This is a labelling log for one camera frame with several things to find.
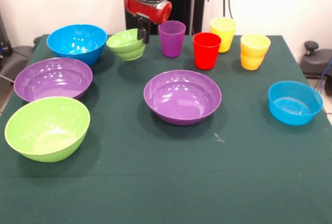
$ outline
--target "purple bowl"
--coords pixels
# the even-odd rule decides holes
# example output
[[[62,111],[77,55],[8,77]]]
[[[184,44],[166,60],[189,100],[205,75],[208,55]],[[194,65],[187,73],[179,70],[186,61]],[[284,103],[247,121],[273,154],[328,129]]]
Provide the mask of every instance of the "purple bowl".
[[[15,93],[27,102],[51,96],[79,100],[92,82],[91,68],[77,59],[51,58],[26,67],[14,81]]]
[[[222,93],[208,76],[173,70],[159,74],[147,83],[144,100],[164,121],[190,125],[216,111],[222,101]]]

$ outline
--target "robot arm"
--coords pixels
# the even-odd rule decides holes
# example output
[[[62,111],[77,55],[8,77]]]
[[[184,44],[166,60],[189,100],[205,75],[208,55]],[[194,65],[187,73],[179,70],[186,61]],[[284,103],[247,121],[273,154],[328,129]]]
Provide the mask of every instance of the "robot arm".
[[[151,23],[161,24],[168,19],[172,10],[167,0],[124,0],[126,11],[138,18],[138,40],[149,43]]]

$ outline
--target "plastic cup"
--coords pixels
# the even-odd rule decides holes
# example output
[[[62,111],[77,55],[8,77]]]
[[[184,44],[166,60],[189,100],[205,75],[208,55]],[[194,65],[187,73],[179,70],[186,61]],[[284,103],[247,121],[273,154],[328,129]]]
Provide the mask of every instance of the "plastic cup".
[[[220,53],[227,52],[230,49],[236,26],[236,22],[231,18],[217,17],[210,21],[211,32],[222,39],[219,48]]]
[[[222,39],[213,33],[201,32],[193,36],[195,66],[199,69],[212,69],[218,57]]]
[[[265,35],[244,35],[241,37],[241,65],[247,70],[256,70],[262,64],[271,45]]]
[[[182,52],[186,25],[179,21],[166,21],[158,26],[161,52],[166,57],[177,57]]]

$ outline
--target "yellow cup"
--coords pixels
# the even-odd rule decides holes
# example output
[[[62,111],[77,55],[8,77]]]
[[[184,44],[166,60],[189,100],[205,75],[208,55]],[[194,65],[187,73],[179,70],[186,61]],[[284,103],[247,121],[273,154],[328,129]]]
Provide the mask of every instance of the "yellow cup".
[[[241,64],[247,70],[256,70],[262,64],[271,41],[264,35],[244,35],[241,37]]]
[[[222,39],[219,53],[227,52],[232,44],[237,24],[231,18],[217,17],[210,21],[210,29],[213,34]]]

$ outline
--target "cup rim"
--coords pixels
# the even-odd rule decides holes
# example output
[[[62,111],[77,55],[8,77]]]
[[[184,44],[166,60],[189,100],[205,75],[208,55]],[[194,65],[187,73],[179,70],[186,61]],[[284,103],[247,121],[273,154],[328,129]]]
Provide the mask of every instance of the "cup rim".
[[[251,46],[249,45],[248,43],[244,42],[244,38],[247,37],[247,36],[261,36],[263,38],[265,38],[267,41],[268,41],[268,44],[265,45],[265,46],[260,46],[260,47],[255,47],[255,46]],[[245,35],[242,35],[241,38],[240,38],[240,43],[246,45],[247,47],[249,48],[252,48],[252,49],[266,49],[266,48],[269,48],[270,45],[271,45],[271,40],[266,36],[266,35],[263,35],[263,34],[245,34]]]
[[[195,37],[197,37],[197,36],[199,36],[199,35],[206,35],[206,34],[208,34],[208,35],[213,35],[213,36],[218,37],[219,40],[220,40],[219,43],[218,43],[217,45],[207,46],[207,45],[199,44],[197,41],[195,41]],[[214,34],[214,33],[211,33],[211,32],[200,32],[200,33],[197,33],[197,34],[195,34],[195,35],[193,36],[192,41],[193,41],[195,44],[199,45],[199,46],[207,47],[207,48],[214,48],[214,47],[219,46],[219,45],[222,43],[222,39],[221,39],[221,37],[218,36],[217,34]]]
[[[237,23],[235,22],[235,20],[233,18],[228,18],[228,17],[215,17],[213,19],[210,20],[209,24],[210,27],[213,27],[215,29],[217,29],[216,27],[213,26],[213,22],[216,21],[217,19],[227,19],[227,20],[231,20],[234,23],[234,27],[232,28],[223,28],[223,31],[231,31],[231,30],[235,30],[235,28],[237,27]]]
[[[169,32],[162,31],[160,29],[164,24],[170,23],[170,22],[179,24],[183,29],[181,31],[177,32],[177,33],[169,33]],[[186,29],[187,29],[187,26],[183,22],[180,22],[180,21],[177,21],[177,20],[167,20],[167,21],[163,22],[162,24],[158,25],[158,31],[162,32],[162,33],[165,33],[167,35],[178,35],[178,34],[182,34],[183,32],[186,31]]]

